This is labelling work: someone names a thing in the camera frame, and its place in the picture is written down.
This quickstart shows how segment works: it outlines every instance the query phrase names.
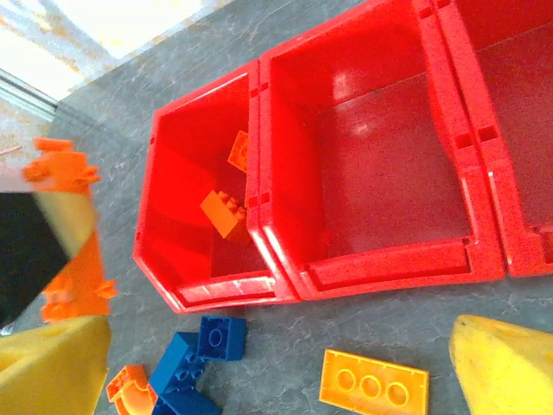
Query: black panel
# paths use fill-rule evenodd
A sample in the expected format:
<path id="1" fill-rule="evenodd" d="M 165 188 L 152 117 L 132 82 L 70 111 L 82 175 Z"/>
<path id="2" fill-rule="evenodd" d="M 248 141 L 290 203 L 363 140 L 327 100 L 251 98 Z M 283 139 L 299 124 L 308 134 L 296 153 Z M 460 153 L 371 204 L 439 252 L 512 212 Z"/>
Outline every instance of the black panel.
<path id="1" fill-rule="evenodd" d="M 15 320 L 67 264 L 30 193 L 0 193 L 0 323 Z"/>

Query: yellow plastic toy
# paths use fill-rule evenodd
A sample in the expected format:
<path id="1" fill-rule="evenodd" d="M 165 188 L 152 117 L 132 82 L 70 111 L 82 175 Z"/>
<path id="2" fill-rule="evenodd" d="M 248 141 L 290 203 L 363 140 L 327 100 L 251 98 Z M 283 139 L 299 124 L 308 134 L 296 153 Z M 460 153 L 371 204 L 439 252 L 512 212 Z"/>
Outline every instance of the yellow plastic toy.
<path id="1" fill-rule="evenodd" d="M 424 415 L 429 373 L 327 349 L 319 400 L 365 415 Z"/>
<path id="2" fill-rule="evenodd" d="M 460 316 L 449 353 L 472 415 L 553 414 L 553 335 Z"/>
<path id="3" fill-rule="evenodd" d="M 110 340 L 104 316 L 0 338 L 0 413 L 93 414 L 107 375 Z"/>

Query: yellow lego plate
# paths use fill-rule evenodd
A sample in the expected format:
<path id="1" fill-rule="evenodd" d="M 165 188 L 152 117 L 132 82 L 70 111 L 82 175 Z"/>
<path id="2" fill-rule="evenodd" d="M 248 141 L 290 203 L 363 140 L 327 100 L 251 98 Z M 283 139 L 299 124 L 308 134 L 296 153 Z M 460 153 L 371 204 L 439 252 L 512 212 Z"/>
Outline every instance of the yellow lego plate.
<path id="1" fill-rule="evenodd" d="M 429 373 L 327 349 L 319 400 L 364 415 L 424 415 Z"/>

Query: orange lego brick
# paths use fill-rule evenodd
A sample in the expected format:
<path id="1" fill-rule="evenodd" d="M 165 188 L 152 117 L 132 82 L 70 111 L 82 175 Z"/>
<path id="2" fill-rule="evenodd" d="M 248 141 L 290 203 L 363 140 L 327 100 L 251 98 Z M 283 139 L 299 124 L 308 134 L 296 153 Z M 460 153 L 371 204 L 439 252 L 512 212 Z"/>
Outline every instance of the orange lego brick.
<path id="1" fill-rule="evenodd" d="M 429 372 L 327 349 L 319 400 L 365 415 L 425 415 Z"/>
<path id="2" fill-rule="evenodd" d="M 251 242 L 250 234 L 245 225 L 246 210 L 239 206 L 238 200 L 225 192 L 209 192 L 200 204 L 217 232 L 223 239 L 247 246 Z"/>
<path id="3" fill-rule="evenodd" d="M 105 391 L 119 415 L 150 415 L 157 400 L 140 365 L 123 367 Z"/>
<path id="4" fill-rule="evenodd" d="M 248 133 L 240 131 L 232 145 L 228 162 L 239 170 L 248 171 Z"/>

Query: toy brick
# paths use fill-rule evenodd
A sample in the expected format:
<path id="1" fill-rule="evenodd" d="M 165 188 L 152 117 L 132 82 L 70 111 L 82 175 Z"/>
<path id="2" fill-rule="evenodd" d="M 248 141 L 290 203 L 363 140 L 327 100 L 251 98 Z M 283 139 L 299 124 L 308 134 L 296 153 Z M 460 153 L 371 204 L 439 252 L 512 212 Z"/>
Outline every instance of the toy brick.
<path id="1" fill-rule="evenodd" d="M 245 320 L 203 316 L 198 356 L 214 361 L 239 361 L 244 356 Z"/>
<path id="2" fill-rule="evenodd" d="M 240 131 L 236 136 L 228 162 L 243 172 L 248 172 L 248 133 Z"/>
<path id="3" fill-rule="evenodd" d="M 152 415 L 220 415 L 220 409 L 196 390 L 164 393 Z"/>
<path id="4" fill-rule="evenodd" d="M 157 399 L 140 365 L 123 367 L 105 391 L 119 415 L 150 415 Z"/>
<path id="5" fill-rule="evenodd" d="M 246 211 L 238 205 L 238 201 L 225 192 L 209 192 L 200 204 L 217 232 L 223 239 L 247 246 L 251 237 L 245 224 Z"/>
<path id="6" fill-rule="evenodd" d="M 429 373 L 387 361 L 327 349 L 319 400 L 340 408 L 377 413 L 424 415 Z"/>
<path id="7" fill-rule="evenodd" d="M 194 389 L 206 365 L 196 354 L 197 345 L 197 333 L 175 333 L 149 378 L 149 383 L 158 395 Z"/>

